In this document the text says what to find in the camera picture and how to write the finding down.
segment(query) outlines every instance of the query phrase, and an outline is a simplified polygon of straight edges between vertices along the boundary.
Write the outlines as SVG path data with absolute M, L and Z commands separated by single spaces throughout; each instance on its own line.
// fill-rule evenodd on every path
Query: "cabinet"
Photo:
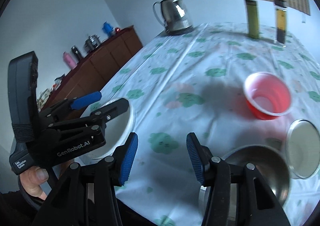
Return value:
M 59 88 L 51 93 L 43 109 L 64 98 L 81 97 L 100 91 L 141 48 L 141 41 L 133 26 L 121 30 L 88 54 L 65 76 Z M 83 111 L 84 109 L 75 111 L 69 118 L 80 117 Z

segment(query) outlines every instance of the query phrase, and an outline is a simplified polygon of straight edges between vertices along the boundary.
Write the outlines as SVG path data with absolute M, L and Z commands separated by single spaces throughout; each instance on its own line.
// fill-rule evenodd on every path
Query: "tablecloth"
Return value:
M 244 145 L 268 144 L 268 138 L 284 141 L 296 119 L 319 128 L 319 64 L 291 33 L 286 48 L 273 43 L 273 27 L 261 26 L 259 40 L 246 33 L 246 24 L 234 23 L 201 24 L 182 36 L 162 33 L 121 68 L 101 90 L 102 99 L 83 114 L 115 97 L 130 101 L 139 146 L 129 180 L 116 187 L 116 196 L 157 225 L 201 225 L 188 133 L 223 156 Z M 263 121 L 251 114 L 242 85 L 257 71 L 273 73 L 290 87 L 294 102 L 288 115 Z M 318 203 L 319 177 L 291 179 L 284 210 L 292 226 L 302 225 Z

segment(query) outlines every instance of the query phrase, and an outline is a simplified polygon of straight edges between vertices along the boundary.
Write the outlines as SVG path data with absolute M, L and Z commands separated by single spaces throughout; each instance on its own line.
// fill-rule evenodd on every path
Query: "pink thermos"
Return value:
M 71 57 L 71 55 L 67 52 L 63 53 L 63 60 L 65 61 L 65 63 L 68 64 L 68 66 L 73 70 L 77 64 L 75 62 L 75 60 Z

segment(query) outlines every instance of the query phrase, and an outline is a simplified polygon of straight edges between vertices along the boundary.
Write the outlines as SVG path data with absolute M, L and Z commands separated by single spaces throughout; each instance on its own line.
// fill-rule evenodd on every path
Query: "blue gripper pad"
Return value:
M 201 185 L 204 185 L 205 167 L 210 164 L 204 155 L 202 147 L 195 133 L 189 133 L 187 135 L 187 149 L 193 166 L 193 170 L 196 174 L 196 178 L 201 183 Z
M 125 144 L 118 146 L 112 155 L 116 159 L 116 161 L 122 160 L 118 178 L 120 185 L 124 185 L 124 182 L 129 178 L 137 149 L 138 135 L 134 132 L 131 132 Z
M 101 92 L 96 91 L 91 94 L 85 95 L 81 98 L 77 98 L 70 105 L 71 109 L 80 110 L 86 106 L 89 106 L 92 103 L 95 103 L 101 99 Z

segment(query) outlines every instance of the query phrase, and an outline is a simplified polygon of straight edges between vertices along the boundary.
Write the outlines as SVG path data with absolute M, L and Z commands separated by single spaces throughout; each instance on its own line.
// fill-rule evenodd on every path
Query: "red plastic bowl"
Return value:
M 258 119 L 276 119 L 291 110 L 289 88 L 271 73 L 256 72 L 249 75 L 244 82 L 243 91 L 249 109 Z

